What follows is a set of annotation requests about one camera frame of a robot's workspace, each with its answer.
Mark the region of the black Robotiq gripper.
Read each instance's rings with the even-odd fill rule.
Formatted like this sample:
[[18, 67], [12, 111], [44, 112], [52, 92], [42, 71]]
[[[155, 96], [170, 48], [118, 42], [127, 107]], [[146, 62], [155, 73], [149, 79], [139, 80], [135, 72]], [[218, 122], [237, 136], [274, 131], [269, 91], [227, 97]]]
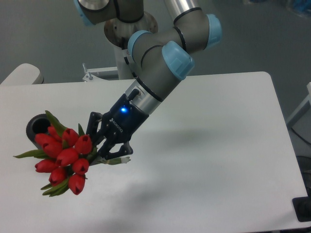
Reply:
[[99, 145], [105, 139], [98, 150], [100, 158], [111, 160], [133, 154], [129, 141], [149, 117], [131, 102], [136, 96], [137, 94], [123, 94], [107, 113], [90, 113], [86, 134], [93, 145]]

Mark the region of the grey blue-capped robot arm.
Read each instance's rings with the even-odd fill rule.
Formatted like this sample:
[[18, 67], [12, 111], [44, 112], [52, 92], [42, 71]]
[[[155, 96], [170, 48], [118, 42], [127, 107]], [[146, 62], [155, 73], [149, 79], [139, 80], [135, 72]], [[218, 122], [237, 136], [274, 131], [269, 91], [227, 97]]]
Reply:
[[194, 67], [191, 54], [220, 42], [218, 18], [203, 13], [196, 0], [165, 2], [173, 27], [158, 32], [141, 0], [77, 0], [87, 25], [105, 24], [105, 35], [127, 49], [123, 61], [135, 81], [105, 114], [90, 114], [87, 134], [106, 160], [132, 154], [130, 139], [149, 115]]

